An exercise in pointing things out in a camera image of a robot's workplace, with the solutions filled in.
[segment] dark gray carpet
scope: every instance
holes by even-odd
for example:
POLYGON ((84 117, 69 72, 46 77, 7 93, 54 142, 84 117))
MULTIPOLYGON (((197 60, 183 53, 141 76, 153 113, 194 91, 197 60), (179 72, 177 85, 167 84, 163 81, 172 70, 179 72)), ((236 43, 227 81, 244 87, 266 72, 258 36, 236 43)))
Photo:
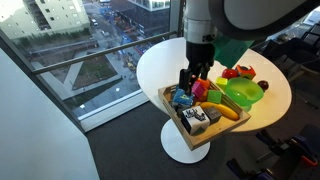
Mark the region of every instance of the dark gray carpet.
MULTIPOLYGON (((292 83, 292 89, 320 106, 320 79, 303 76, 292 83)), ((288 138, 304 125, 320 126, 319 110, 314 110, 293 94, 287 114, 267 127, 274 137, 288 138)), ((162 126, 169 116, 147 102, 132 111, 86 134, 101 179, 110 180, 212 180, 237 179, 225 165, 237 158, 246 170, 269 167, 273 157, 256 164, 268 152, 267 146, 255 137, 256 131, 229 133, 211 142, 205 159, 195 164, 181 164, 171 159, 160 141, 162 126)))

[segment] window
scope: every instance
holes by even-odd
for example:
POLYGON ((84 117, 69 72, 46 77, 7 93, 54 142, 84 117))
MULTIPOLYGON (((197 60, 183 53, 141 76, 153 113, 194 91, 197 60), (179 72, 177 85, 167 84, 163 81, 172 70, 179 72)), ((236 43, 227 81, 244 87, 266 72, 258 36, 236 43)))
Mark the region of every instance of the window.
MULTIPOLYGON (((110 108, 127 107, 128 104, 134 104, 126 103, 128 100, 144 96, 136 79, 136 66, 143 53, 160 42, 161 38, 92 58, 88 55, 151 38, 154 34, 159 34, 158 32, 168 32, 170 8, 152 12, 150 9, 142 8, 141 4, 117 0, 118 3, 111 1, 106 13, 101 13, 101 7, 83 6, 82 0, 59 3, 41 0, 41 3, 46 3, 42 5, 46 8, 34 7, 33 10, 23 2, 26 1, 21 1, 17 6, 19 11, 12 12, 29 13, 23 13, 24 17, 15 13, 10 21, 1 21, 1 30, 18 47, 19 53, 27 60, 26 63, 35 69, 34 76, 41 77, 46 82, 48 89, 56 94, 61 106, 77 121, 86 124, 83 122, 99 117, 100 113, 107 112, 110 108), (67 7, 74 11, 62 11, 60 7, 62 10, 67 7), (46 13, 54 9, 55 12, 51 12, 52 16, 48 17, 46 13), (153 15, 159 11, 163 16, 158 16, 156 22, 164 23, 158 23, 158 26, 153 27, 153 15), (13 23, 21 22, 22 18, 30 20, 31 23, 11 26, 13 23), (85 61, 54 67, 73 59, 85 61), (39 72, 48 67, 53 69, 39 72)), ((151 8, 152 1, 138 2, 151 8)))

